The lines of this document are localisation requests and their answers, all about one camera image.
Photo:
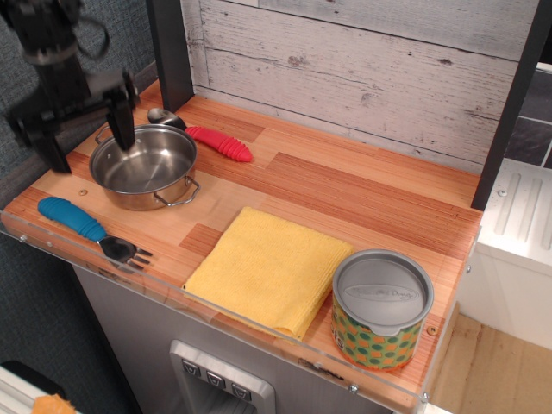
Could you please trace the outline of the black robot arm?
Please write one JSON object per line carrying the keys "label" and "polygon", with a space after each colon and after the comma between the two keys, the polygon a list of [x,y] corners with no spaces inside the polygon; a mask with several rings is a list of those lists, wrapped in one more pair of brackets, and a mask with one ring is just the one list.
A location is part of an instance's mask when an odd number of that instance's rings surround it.
{"label": "black robot arm", "polygon": [[71,168],[56,140],[64,130],[104,117],[123,151],[135,144],[133,110],[139,102],[126,70],[86,72],[78,59],[86,51],[75,27],[83,21],[80,1],[3,1],[1,16],[16,34],[23,59],[39,84],[12,106],[6,120],[16,141],[33,148],[57,173]]}

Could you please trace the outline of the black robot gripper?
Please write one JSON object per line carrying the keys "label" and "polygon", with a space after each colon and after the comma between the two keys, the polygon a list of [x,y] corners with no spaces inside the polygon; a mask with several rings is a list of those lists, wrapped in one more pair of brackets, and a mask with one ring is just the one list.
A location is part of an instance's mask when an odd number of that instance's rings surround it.
{"label": "black robot gripper", "polygon": [[47,166],[56,173],[71,173],[56,135],[101,117],[105,118],[119,148],[128,151],[135,143],[133,110],[139,103],[131,72],[124,69],[85,72],[75,61],[40,66],[39,85],[17,99],[6,113],[16,139],[31,143]]}

